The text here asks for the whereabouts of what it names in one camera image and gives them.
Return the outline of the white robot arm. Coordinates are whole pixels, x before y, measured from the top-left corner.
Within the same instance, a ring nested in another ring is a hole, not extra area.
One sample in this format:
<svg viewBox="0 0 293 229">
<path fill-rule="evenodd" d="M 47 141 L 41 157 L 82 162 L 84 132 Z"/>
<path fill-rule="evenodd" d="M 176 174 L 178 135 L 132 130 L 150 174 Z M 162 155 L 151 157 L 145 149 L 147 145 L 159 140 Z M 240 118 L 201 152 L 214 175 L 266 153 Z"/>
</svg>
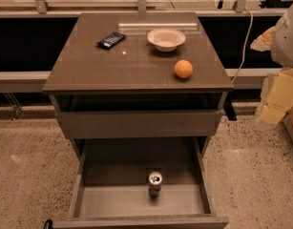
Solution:
<svg viewBox="0 0 293 229">
<path fill-rule="evenodd" d="M 293 67 L 293 3 L 275 26 L 271 58 L 284 67 Z"/>
</svg>

